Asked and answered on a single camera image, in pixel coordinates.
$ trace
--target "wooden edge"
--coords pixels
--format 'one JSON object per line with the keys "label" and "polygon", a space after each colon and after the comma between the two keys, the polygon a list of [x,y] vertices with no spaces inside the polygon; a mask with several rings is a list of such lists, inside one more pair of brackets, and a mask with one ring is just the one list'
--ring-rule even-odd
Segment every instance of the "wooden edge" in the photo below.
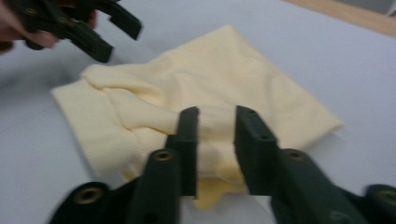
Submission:
{"label": "wooden edge", "polygon": [[383,35],[396,37],[396,20],[363,8],[353,7],[333,0],[285,0],[300,7],[347,21]]}

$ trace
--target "human hand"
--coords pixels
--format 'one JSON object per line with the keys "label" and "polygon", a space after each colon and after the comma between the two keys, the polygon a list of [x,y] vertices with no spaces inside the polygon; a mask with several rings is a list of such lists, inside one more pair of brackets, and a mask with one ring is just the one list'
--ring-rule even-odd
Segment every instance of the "human hand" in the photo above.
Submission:
{"label": "human hand", "polygon": [[[60,0],[58,4],[62,7],[73,7],[74,1]],[[96,12],[93,11],[91,18],[88,21],[91,28],[96,25]],[[48,32],[38,31],[36,33],[27,32],[17,16],[8,9],[5,0],[0,0],[0,54],[12,49],[14,40],[30,39],[31,41],[41,45],[45,48],[52,48],[57,42],[58,38]]]}

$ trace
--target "metal screw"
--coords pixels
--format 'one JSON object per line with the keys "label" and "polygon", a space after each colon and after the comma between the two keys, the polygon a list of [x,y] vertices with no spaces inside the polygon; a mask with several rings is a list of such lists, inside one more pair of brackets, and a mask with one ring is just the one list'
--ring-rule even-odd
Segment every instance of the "metal screw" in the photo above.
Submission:
{"label": "metal screw", "polygon": [[65,18],[65,17],[58,18],[58,21],[61,22],[61,23],[67,23],[68,22],[67,18]]}
{"label": "metal screw", "polygon": [[27,7],[23,12],[25,14],[28,14],[28,15],[31,15],[31,16],[34,16],[34,15],[37,14],[37,11],[34,8],[31,8],[31,7]]}
{"label": "metal screw", "polygon": [[381,190],[378,192],[378,196],[385,202],[396,206],[396,192],[392,190]]}
{"label": "metal screw", "polygon": [[103,196],[103,190],[99,188],[87,188],[79,191],[74,197],[75,203],[87,204],[98,201]]}
{"label": "metal screw", "polygon": [[287,152],[288,157],[294,161],[304,161],[305,155],[297,150],[292,150]]}
{"label": "metal screw", "polygon": [[170,161],[173,159],[173,157],[173,154],[168,151],[160,151],[154,155],[154,159],[156,161]]}

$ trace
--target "white surface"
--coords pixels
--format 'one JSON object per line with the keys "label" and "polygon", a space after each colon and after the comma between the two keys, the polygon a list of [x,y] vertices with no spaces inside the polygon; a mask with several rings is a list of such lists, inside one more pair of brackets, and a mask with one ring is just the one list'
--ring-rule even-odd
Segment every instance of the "white surface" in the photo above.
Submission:
{"label": "white surface", "polygon": [[[396,39],[280,0],[122,4],[145,28],[135,42],[101,17],[97,32],[116,47],[112,63],[144,63],[231,24],[345,122],[309,150],[334,183],[355,193],[373,183],[396,186]],[[67,191],[95,179],[49,94],[91,63],[67,41],[39,52],[19,44],[0,56],[0,223],[46,223]],[[205,213],[184,204],[184,223],[271,223],[246,195]]]}

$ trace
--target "yellow cloth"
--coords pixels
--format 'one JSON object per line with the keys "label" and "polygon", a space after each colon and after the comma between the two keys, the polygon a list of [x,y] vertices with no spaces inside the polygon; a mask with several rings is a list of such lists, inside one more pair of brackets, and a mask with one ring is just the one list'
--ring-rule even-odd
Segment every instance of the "yellow cloth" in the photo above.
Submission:
{"label": "yellow cloth", "polygon": [[256,110],[281,147],[307,148],[341,126],[231,26],[149,63],[93,65],[53,95],[99,175],[139,175],[150,151],[175,131],[178,113],[198,106],[201,209],[244,189],[233,153],[236,105]]}

